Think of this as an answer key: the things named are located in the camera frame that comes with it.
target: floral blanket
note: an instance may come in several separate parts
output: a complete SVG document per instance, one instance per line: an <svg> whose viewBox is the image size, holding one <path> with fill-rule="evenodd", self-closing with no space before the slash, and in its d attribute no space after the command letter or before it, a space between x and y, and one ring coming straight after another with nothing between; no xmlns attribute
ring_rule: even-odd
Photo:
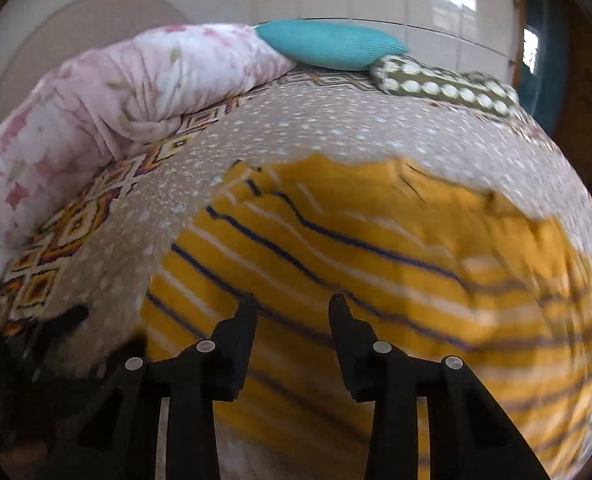
<svg viewBox="0 0 592 480"><path fill-rule="evenodd" d="M172 25L49 72L0 125L0 269L108 163L294 65L249 25Z"/></svg>

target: black object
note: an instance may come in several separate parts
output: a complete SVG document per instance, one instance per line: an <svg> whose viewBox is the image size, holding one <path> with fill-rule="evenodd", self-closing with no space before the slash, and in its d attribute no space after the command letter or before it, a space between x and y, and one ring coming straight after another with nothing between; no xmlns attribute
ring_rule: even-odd
<svg viewBox="0 0 592 480"><path fill-rule="evenodd" d="M213 401L232 402L245 383L258 306L246 296L211 338L178 357L132 358L83 412L67 420L36 480L153 480L162 399L169 397L167 480L218 480Z"/></svg>
<svg viewBox="0 0 592 480"><path fill-rule="evenodd" d="M456 356L409 357L355 319L342 294L329 325L345 387L375 400L365 480L418 478L416 398L429 411L431 480L548 480L536 455L476 375Z"/></svg>

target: teal pillow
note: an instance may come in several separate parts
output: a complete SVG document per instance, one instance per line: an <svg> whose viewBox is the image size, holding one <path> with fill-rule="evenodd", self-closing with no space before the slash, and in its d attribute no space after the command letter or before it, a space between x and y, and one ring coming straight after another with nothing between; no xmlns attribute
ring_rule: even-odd
<svg viewBox="0 0 592 480"><path fill-rule="evenodd" d="M282 20L259 25L255 31L283 56L336 70L368 70L383 56L407 52L384 32L344 23Z"/></svg>

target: silver screw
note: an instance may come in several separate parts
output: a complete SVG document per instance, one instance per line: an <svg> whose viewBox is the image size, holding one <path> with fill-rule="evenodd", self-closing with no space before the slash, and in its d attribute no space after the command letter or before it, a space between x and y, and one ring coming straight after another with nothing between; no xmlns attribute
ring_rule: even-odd
<svg viewBox="0 0 592 480"><path fill-rule="evenodd" d="M138 370L142 366L142 359L140 357L130 357L125 361L125 368L129 371Z"/></svg>
<svg viewBox="0 0 592 480"><path fill-rule="evenodd" d="M198 345L196 345L196 349L202 354L209 353L212 350L214 350L215 348L216 348L216 344L211 339L205 339L205 340L199 342Z"/></svg>
<svg viewBox="0 0 592 480"><path fill-rule="evenodd" d="M391 345L386 341L376 341L373 348L379 354L388 354L391 352Z"/></svg>
<svg viewBox="0 0 592 480"><path fill-rule="evenodd" d="M450 355L445 359L445 365L447 365L452 370L460 370L460 368L462 368L463 362L460 357Z"/></svg>

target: speckled gray fabric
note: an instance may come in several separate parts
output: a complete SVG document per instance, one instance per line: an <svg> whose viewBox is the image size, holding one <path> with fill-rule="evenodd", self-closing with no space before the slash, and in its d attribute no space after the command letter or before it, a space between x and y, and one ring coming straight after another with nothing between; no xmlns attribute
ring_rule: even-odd
<svg viewBox="0 0 592 480"><path fill-rule="evenodd" d="M262 165L312 152L345 162L404 155L444 178L493 188L528 216L558 216L572 244L592 261L586 188L560 153L525 140L509 124L346 87L276 87L203 132L113 204L111 216L71 258L52 292L49 314L74 301L91 307L89 320L54 363L84 370L128 338L157 264L236 159ZM226 446L219 441L224 463L230 453L242 452L225 440ZM246 446L251 453L253 445ZM591 452L592 422L578 468ZM224 476L238 478L231 471Z"/></svg>

